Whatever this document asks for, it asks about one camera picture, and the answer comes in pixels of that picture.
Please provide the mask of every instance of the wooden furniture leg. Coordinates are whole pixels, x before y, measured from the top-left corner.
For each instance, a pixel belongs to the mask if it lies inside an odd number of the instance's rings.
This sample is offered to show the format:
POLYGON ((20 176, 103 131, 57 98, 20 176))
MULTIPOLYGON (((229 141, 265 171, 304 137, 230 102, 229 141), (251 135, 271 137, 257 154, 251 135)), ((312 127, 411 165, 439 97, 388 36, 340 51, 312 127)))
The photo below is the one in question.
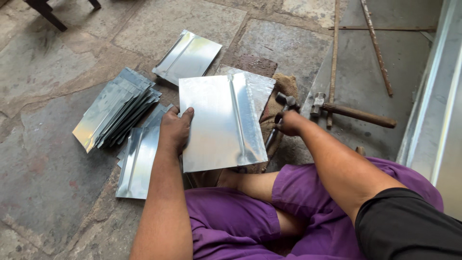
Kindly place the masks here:
POLYGON ((29 4, 32 8, 37 10, 46 20, 53 24, 58 30, 65 31, 67 27, 58 19, 54 14, 51 13, 52 8, 47 4, 29 4))
POLYGON ((98 0, 88 0, 91 5, 95 8, 95 10, 98 10, 101 8, 101 4, 98 2, 98 0))

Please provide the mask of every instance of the foot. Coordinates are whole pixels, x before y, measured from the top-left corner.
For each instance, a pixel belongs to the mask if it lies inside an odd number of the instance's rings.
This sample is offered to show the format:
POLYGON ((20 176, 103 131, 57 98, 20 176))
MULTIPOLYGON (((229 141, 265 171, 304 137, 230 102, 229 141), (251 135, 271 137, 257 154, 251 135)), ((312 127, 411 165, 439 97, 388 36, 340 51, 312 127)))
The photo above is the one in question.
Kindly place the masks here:
POLYGON ((217 187, 226 187, 238 190, 239 173, 235 173, 229 169, 223 169, 218 177, 217 187))

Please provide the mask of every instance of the metal rod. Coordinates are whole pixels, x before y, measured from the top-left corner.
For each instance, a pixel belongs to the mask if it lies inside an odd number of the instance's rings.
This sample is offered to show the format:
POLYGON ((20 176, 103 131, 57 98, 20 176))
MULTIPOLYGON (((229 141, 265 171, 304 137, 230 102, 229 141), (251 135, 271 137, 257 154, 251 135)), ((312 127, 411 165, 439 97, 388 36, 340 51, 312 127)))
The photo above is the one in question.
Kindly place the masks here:
MULTIPOLYGON (((334 102, 335 73, 337 71, 337 51, 339 48, 340 0, 335 0, 334 46, 332 47, 332 68, 330 70, 329 102, 334 102)), ((332 113, 327 113, 327 128, 332 127, 332 113)))
POLYGON ((374 26, 372 25, 371 16, 369 14, 369 9, 367 9, 366 0, 361 0, 361 5, 363 6, 364 17, 367 21, 367 26, 369 27, 369 32, 371 33, 372 43, 374 44, 374 49, 377 54, 378 64, 380 65, 380 70, 382 71, 383 80, 385 81, 385 87, 387 88, 388 95, 393 97, 393 90, 391 89, 390 81, 388 80, 387 70, 383 63, 382 54, 380 54, 380 49, 377 43, 377 37, 375 35, 374 26))
MULTIPOLYGON (((362 25, 340 25, 339 30, 369 30, 368 26, 362 25)), ((436 30, 436 26, 391 26, 391 27, 374 27, 375 31, 429 31, 436 30)))

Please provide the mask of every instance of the purple pants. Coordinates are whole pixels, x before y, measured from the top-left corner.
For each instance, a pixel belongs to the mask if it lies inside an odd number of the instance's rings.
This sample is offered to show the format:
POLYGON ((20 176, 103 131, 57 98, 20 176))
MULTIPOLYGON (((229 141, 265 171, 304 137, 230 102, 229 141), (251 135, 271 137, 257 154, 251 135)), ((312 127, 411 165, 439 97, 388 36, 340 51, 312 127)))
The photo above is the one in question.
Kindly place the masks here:
MULTIPOLYGON (((367 159, 443 211, 441 195, 422 175, 391 161, 367 159)), ((314 164, 285 165, 274 181, 272 205, 229 188, 193 189, 185 195, 195 260, 284 258, 261 244, 280 237, 274 207, 309 220, 286 259, 365 259, 350 218, 324 189, 314 164)))

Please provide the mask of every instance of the shiny metal sheet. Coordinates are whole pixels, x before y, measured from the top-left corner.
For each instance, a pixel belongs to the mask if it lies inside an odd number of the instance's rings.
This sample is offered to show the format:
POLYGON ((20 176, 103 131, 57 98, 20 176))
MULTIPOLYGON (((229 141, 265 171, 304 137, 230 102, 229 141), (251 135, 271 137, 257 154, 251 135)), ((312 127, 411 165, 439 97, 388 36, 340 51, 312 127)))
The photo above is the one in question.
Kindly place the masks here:
MULTIPOLYGON (((156 108, 151 112, 151 114, 146 118, 146 121, 141 125, 141 127, 154 127, 154 126, 159 126, 160 127, 160 122, 162 120, 162 116, 171 108, 173 107, 173 104, 168 105, 167 107, 163 106, 162 104, 157 104, 156 108)), ((123 161, 125 158, 125 151, 127 150, 127 147, 124 147, 122 151, 117 155, 117 158, 119 158, 119 162, 117 165, 122 168, 123 166, 123 161)))
POLYGON ((260 119, 263 114, 263 110, 265 110, 269 96, 274 89, 276 80, 226 65, 220 65, 215 75, 231 75, 236 73, 246 73, 245 77, 247 78, 247 85, 252 90, 255 113, 257 114, 258 119, 260 119))
POLYGON ((160 127, 132 128, 115 196, 146 199, 160 127))
POLYGON ((184 172, 267 161, 245 73, 180 79, 180 113, 195 110, 183 150, 184 172))
POLYGON ((132 97, 132 93, 113 82, 109 82, 97 96, 72 131, 87 153, 95 146, 104 127, 132 97))
POLYGON ((127 67, 106 85, 73 130, 87 153, 94 146, 103 148, 123 141, 140 115, 159 101, 161 93, 154 85, 127 67))
POLYGON ((178 86, 178 79, 205 74, 222 45, 183 30, 152 72, 178 86))

